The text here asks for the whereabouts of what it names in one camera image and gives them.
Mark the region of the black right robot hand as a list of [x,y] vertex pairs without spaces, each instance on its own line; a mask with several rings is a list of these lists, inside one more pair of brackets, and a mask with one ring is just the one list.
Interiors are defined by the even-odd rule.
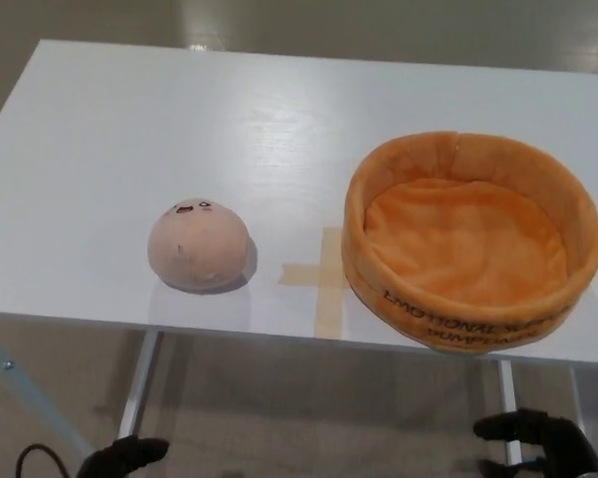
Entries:
[[597,453],[578,425],[568,418],[519,408],[478,420],[473,433],[487,441],[519,441],[543,450],[541,457],[512,465],[482,459],[478,470],[484,477],[515,477],[521,471],[538,472],[544,477],[598,474]]

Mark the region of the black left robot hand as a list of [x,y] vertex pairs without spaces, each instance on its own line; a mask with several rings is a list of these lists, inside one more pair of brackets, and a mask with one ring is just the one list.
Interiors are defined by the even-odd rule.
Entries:
[[162,438],[139,438],[129,435],[94,452],[81,465],[78,478],[128,477],[152,463],[161,461],[170,443]]

